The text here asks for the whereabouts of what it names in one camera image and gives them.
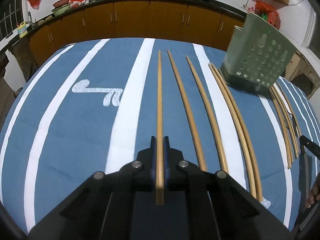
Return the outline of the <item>person's hand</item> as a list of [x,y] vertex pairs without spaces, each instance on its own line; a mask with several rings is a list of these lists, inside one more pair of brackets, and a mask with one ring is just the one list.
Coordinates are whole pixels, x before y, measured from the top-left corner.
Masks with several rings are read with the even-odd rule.
[[313,187],[309,192],[309,196],[306,200],[305,207],[307,209],[310,208],[315,201],[319,201],[319,180],[318,179],[314,182]]

